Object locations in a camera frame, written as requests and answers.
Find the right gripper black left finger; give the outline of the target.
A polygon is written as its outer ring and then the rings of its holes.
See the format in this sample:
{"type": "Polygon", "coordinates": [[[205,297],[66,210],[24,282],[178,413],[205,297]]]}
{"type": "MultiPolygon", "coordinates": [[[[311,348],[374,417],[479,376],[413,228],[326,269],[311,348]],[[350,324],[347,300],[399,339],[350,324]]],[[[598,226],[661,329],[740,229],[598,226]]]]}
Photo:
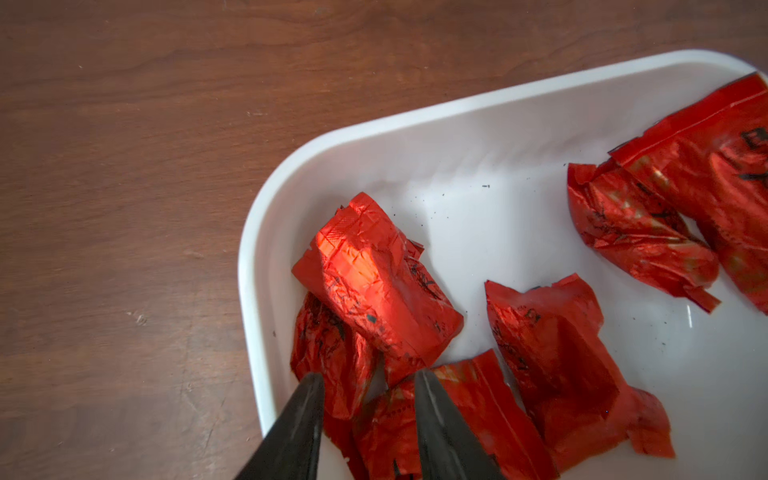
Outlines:
{"type": "Polygon", "coordinates": [[[324,400],[322,375],[305,375],[267,436],[235,479],[316,479],[324,400]]]}

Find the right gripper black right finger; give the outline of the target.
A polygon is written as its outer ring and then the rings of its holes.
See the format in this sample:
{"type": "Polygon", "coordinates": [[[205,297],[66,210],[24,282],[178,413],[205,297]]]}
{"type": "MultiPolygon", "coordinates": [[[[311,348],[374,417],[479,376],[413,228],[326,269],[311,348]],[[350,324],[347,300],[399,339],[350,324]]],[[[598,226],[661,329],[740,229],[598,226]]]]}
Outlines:
{"type": "Polygon", "coordinates": [[[415,374],[414,408],[423,479],[504,479],[430,370],[415,374]]]}

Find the white plastic storage box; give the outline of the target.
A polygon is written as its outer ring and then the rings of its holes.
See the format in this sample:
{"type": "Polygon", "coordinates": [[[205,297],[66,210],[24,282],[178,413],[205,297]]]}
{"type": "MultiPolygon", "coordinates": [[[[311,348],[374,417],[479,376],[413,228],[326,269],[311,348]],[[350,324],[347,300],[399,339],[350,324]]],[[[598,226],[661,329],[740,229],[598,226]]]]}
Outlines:
{"type": "Polygon", "coordinates": [[[527,83],[326,133],[259,191],[242,234],[238,284],[260,426],[296,386],[289,359],[305,291],[292,265],[335,210],[370,195],[412,240],[465,316],[443,354],[493,346],[484,283],[525,290],[578,274],[605,316],[600,336],[626,380],[656,395],[675,459],[622,444],[570,479],[763,479],[767,319],[720,275],[706,313],[588,249],[567,205],[571,163],[609,152],[667,115],[753,72],[732,56],[682,50],[527,83]]]}

